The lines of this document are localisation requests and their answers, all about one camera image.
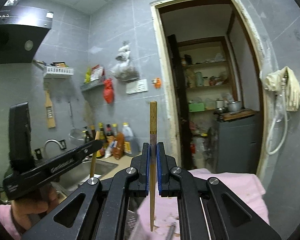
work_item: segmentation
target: silver screw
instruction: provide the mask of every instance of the silver screw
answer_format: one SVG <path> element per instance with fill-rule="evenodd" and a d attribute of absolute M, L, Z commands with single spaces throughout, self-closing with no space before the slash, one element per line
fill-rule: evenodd
<path fill-rule="evenodd" d="M 97 183 L 98 183 L 98 178 L 93 177 L 93 178 L 88 179 L 89 185 L 95 185 Z"/>
<path fill-rule="evenodd" d="M 178 173 L 181 172 L 181 168 L 179 168 L 179 167 L 173 167 L 173 168 L 171 169 L 171 171 L 172 171 L 173 173 L 175 173 L 175 174 L 178 174 Z"/>
<path fill-rule="evenodd" d="M 133 167 L 129 167 L 129 168 L 126 169 L 126 173 L 128 173 L 128 174 L 133 174 L 135 172 L 136 172 L 136 169 L 133 168 Z"/>
<path fill-rule="evenodd" d="M 209 182 L 212 185 L 217 185 L 219 183 L 219 180 L 217 178 L 210 178 Z"/>

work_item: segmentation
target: red plastic bag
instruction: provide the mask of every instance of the red plastic bag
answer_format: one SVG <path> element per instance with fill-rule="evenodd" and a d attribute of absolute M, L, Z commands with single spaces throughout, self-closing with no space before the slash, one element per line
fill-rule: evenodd
<path fill-rule="evenodd" d="M 113 102 L 114 98 L 111 78 L 106 79 L 103 83 L 105 84 L 105 90 L 103 90 L 103 98 L 107 101 L 108 104 L 110 104 Z"/>

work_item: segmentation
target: faucet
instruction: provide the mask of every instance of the faucet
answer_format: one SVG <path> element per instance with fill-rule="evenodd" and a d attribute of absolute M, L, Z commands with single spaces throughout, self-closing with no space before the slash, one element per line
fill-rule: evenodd
<path fill-rule="evenodd" d="M 47 155 L 46 154 L 46 146 L 48 143 L 50 142 L 54 142 L 56 144 L 58 144 L 59 148 L 60 148 L 60 151 L 63 151 L 66 149 L 66 144 L 62 145 L 59 141 L 55 140 L 55 139 L 49 139 L 47 140 L 45 143 L 44 143 L 44 148 L 43 148 L 43 152 L 44 152 L 44 155 Z"/>

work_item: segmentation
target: triangular cutout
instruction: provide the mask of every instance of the triangular cutout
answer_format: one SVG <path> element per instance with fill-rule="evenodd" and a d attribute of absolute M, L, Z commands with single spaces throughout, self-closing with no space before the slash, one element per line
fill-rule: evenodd
<path fill-rule="evenodd" d="M 221 198 L 225 204 L 232 226 L 236 228 L 251 221 L 251 216 L 247 214 L 228 194 L 221 194 Z"/>
<path fill-rule="evenodd" d="M 53 217 L 53 220 L 67 228 L 72 227 L 86 195 L 77 195 L 67 206 Z"/>

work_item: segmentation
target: countertop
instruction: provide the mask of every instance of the countertop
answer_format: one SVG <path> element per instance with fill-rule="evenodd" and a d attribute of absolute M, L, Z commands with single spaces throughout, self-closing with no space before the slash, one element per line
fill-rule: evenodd
<path fill-rule="evenodd" d="M 112 178 L 118 171 L 121 171 L 121 170 L 123 170 L 125 168 L 130 167 L 132 157 L 124 155 L 119 160 L 116 160 L 113 156 L 111 156 L 109 158 L 102 158 L 102 159 L 98 159 L 98 160 L 101 160 L 101 161 L 104 161 L 104 162 L 109 162 L 109 163 L 117 163 L 117 164 L 119 164 L 116 168 L 114 168 L 108 174 L 106 174 L 105 176 L 103 176 L 102 178 L 100 178 L 100 180 L 103 180 L 103 179 Z"/>

